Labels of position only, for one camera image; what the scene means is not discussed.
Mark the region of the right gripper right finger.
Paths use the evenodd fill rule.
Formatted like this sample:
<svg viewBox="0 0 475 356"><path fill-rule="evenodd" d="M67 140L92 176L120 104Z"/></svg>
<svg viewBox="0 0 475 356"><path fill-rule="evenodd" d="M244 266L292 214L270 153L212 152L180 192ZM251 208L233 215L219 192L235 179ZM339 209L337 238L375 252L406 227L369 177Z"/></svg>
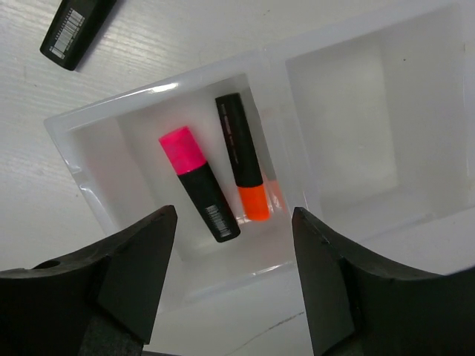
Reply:
<svg viewBox="0 0 475 356"><path fill-rule="evenodd" d="M472 355L474 270L433 274L332 230L305 208L292 233L314 355Z"/></svg>

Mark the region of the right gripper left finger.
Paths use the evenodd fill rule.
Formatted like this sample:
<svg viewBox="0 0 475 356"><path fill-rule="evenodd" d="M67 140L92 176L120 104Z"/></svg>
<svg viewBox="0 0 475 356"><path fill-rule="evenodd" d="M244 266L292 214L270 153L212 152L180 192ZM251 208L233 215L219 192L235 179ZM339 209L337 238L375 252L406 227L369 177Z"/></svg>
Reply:
<svg viewBox="0 0 475 356"><path fill-rule="evenodd" d="M3 271L1 353L140 355L151 341L176 226L176 210L166 205L75 252Z"/></svg>

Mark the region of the orange cap highlighter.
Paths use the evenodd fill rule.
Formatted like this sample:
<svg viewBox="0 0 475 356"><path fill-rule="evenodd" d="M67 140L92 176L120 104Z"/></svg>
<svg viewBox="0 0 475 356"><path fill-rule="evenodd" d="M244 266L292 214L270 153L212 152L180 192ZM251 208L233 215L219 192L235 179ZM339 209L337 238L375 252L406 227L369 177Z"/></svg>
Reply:
<svg viewBox="0 0 475 356"><path fill-rule="evenodd" d="M244 213L249 220L267 220L266 191L240 94L219 96L215 104Z"/></svg>

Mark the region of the pink cap highlighter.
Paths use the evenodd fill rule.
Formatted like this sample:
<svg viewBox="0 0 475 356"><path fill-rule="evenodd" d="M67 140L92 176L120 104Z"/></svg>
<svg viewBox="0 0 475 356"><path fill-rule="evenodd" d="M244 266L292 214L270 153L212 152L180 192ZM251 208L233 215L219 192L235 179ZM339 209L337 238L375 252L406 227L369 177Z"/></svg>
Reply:
<svg viewBox="0 0 475 356"><path fill-rule="evenodd" d="M238 222L190 128L178 128L158 141L216 241L224 243L238 237Z"/></svg>

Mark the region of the blue cap highlighter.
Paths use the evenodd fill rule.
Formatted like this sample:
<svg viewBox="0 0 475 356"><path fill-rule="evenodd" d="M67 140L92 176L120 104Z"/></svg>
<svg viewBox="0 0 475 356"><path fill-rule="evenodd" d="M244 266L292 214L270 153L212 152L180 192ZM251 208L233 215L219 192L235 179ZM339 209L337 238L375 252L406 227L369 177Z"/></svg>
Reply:
<svg viewBox="0 0 475 356"><path fill-rule="evenodd" d="M66 70L76 70L116 3L116 0L62 0L40 53Z"/></svg>

